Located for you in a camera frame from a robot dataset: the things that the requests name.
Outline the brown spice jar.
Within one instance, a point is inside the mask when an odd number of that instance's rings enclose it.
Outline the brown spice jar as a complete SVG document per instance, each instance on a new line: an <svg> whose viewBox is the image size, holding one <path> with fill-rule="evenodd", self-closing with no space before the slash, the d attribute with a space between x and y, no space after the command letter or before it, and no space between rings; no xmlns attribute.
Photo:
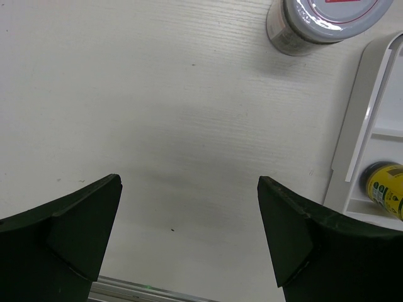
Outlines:
<svg viewBox="0 0 403 302"><path fill-rule="evenodd" d="M377 0L273 1L266 17L266 30L278 51L289 56L304 56L367 31L392 3Z"/></svg>

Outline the yellow small bottle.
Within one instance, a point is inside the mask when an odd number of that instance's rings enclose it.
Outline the yellow small bottle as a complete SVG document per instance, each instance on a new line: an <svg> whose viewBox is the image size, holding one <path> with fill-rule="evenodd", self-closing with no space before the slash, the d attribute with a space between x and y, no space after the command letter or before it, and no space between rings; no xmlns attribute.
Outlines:
<svg viewBox="0 0 403 302"><path fill-rule="evenodd" d="M380 161L359 178L361 191L375 204L402 221L402 164Z"/></svg>

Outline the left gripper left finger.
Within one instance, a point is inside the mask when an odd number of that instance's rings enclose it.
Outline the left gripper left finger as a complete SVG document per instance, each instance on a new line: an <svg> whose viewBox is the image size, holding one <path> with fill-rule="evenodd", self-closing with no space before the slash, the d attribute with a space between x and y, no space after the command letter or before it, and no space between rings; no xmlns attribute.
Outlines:
<svg viewBox="0 0 403 302"><path fill-rule="evenodd" d="M86 301L121 193L120 176L110 174L1 219L1 301Z"/></svg>

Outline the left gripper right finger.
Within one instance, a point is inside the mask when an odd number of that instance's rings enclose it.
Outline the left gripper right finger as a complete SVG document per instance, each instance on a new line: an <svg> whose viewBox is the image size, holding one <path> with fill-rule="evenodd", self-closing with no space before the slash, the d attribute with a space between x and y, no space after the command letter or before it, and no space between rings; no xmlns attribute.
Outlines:
<svg viewBox="0 0 403 302"><path fill-rule="evenodd" d="M268 176L258 202L287 301L401 301L402 232L299 196Z"/></svg>

